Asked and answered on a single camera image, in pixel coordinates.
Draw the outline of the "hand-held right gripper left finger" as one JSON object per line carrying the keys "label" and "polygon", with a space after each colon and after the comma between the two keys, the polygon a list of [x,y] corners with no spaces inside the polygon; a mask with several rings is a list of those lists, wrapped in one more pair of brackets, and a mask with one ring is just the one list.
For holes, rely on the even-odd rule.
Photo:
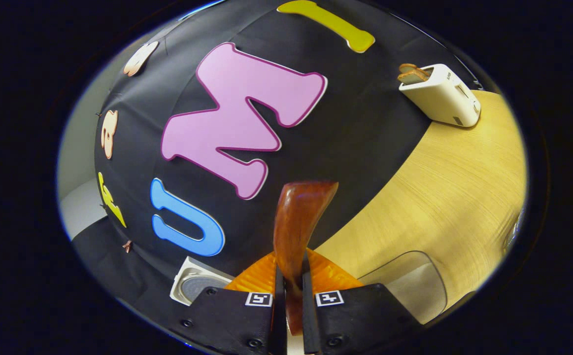
{"label": "hand-held right gripper left finger", "polygon": [[206,285],[170,318],[170,332],[209,355],[284,355],[282,274],[273,252],[224,287]]}

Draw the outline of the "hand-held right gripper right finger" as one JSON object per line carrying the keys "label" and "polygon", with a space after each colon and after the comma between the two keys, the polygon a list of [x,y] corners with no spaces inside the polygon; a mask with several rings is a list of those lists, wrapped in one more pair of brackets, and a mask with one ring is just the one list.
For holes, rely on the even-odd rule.
{"label": "hand-held right gripper right finger", "polygon": [[382,355],[422,331],[422,325],[382,284],[320,291],[338,272],[320,269],[320,255],[303,260],[303,346],[309,355]]}

